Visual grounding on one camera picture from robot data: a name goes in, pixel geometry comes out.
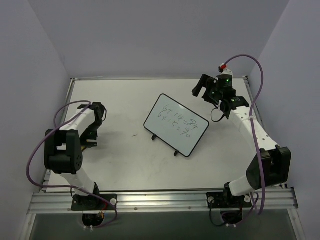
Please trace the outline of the small black-framed whiteboard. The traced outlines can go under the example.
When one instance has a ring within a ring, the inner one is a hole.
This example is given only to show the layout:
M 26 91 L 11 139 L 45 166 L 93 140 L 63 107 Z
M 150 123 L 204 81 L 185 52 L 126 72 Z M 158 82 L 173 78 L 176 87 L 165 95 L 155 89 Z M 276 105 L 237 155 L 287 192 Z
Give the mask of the small black-framed whiteboard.
M 144 128 L 175 150 L 174 155 L 189 157 L 210 126 L 208 120 L 162 93 L 159 95 Z

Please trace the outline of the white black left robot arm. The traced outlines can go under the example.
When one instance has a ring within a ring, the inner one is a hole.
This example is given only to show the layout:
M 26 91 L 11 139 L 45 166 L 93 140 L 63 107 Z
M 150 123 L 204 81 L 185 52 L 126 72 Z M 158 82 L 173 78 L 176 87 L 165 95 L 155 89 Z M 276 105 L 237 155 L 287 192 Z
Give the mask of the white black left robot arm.
M 98 185 L 83 169 L 83 150 L 98 146 L 98 129 L 106 120 L 107 109 L 101 102 L 81 104 L 75 119 L 59 126 L 44 142 L 44 165 L 47 170 L 64 178 L 73 186 L 76 195 L 83 197 L 83 204 L 90 210 L 100 206 Z

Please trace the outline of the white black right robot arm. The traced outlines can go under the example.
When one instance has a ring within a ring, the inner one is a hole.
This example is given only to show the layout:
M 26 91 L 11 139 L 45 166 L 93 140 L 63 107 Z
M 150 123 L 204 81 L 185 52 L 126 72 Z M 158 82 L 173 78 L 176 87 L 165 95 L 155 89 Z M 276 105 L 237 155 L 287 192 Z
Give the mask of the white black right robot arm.
M 292 153 L 269 136 L 253 115 L 252 105 L 237 95 L 232 71 L 226 68 L 216 77 L 203 74 L 192 90 L 193 96 L 197 97 L 202 89 L 205 89 L 202 99 L 235 125 L 254 153 L 245 175 L 227 184 L 222 193 L 223 203 L 232 207 L 240 196 L 287 182 Z

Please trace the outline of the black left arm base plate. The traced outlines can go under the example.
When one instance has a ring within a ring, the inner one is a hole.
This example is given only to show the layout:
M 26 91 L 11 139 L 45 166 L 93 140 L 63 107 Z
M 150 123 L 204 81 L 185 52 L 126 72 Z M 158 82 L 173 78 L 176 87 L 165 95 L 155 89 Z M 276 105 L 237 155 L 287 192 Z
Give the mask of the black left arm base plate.
M 104 200 L 109 201 L 105 203 L 104 201 L 87 195 L 82 196 L 75 194 L 73 196 L 71 210 L 72 211 L 100 211 L 100 210 L 112 210 L 112 206 L 117 205 L 118 195 L 117 194 L 100 194 L 100 197 Z

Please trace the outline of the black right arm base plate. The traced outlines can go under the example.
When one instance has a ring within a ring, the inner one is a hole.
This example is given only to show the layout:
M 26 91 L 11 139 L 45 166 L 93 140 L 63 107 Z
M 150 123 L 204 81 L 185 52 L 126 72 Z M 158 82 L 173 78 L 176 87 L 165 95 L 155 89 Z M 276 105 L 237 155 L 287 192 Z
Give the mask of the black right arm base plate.
M 212 209 L 239 209 L 252 207 L 251 199 L 245 201 L 244 196 L 233 196 L 223 191 L 206 193 L 207 206 Z

